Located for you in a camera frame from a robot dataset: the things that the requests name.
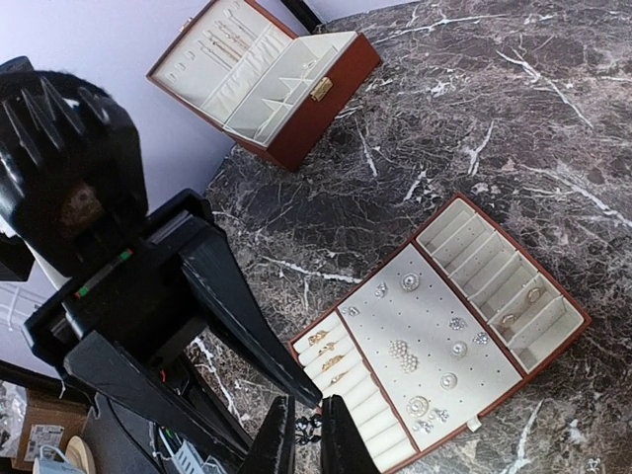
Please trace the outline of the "beige jewelry tray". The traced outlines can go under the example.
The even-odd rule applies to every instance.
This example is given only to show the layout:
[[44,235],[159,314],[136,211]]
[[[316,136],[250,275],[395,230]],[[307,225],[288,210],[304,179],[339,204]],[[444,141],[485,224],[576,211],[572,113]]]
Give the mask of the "beige jewelry tray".
[[[420,277],[406,292],[400,279]],[[388,292],[374,291],[385,282]],[[542,287],[534,304],[528,292]],[[355,317],[341,310],[354,306]],[[519,315],[508,329],[501,318]],[[468,327],[453,331],[451,318]],[[325,396],[340,395],[377,469],[394,473],[493,412],[564,351],[590,324],[589,314],[516,240],[464,195],[453,196],[429,221],[358,286],[290,342],[290,350]],[[479,332],[487,345],[472,342]],[[403,340],[419,359],[403,373],[391,341]],[[450,354],[463,341],[463,358]],[[331,379],[349,373],[335,385]],[[440,378],[458,384],[443,390]],[[449,421],[431,434],[412,431],[407,403],[426,397]]]

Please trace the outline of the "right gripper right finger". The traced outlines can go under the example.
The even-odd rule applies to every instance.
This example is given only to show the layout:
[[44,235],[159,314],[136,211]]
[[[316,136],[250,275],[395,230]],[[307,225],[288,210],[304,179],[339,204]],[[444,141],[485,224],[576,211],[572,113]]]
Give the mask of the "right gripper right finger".
[[321,430],[323,474],[379,474],[340,395],[323,400]]

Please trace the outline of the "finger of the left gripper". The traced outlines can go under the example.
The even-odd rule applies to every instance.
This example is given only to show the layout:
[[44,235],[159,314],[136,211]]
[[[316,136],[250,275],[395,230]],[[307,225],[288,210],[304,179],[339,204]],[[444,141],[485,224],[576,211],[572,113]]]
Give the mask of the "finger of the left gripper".
[[317,407],[321,390],[268,324],[228,244],[208,237],[185,247],[180,256],[193,295],[209,313],[211,332],[282,392]]
[[214,423],[150,374],[118,344],[97,332],[89,334],[64,358],[69,375],[128,410],[182,435],[218,457],[244,457],[250,439],[235,432],[233,419],[217,412]]

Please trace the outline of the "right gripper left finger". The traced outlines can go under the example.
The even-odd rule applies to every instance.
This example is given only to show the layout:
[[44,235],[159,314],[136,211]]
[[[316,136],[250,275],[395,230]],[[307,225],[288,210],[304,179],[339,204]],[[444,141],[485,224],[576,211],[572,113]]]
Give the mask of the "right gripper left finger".
[[295,399],[277,396],[239,474],[292,474],[295,467]]

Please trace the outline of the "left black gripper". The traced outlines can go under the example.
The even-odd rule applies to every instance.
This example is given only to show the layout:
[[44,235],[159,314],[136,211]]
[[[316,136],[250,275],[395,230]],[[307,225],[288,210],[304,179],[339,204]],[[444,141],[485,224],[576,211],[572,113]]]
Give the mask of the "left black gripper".
[[52,275],[24,328],[61,374],[108,356],[166,378],[227,315],[227,239],[183,191],[150,211],[137,129],[107,92],[55,71],[1,75],[1,220]]

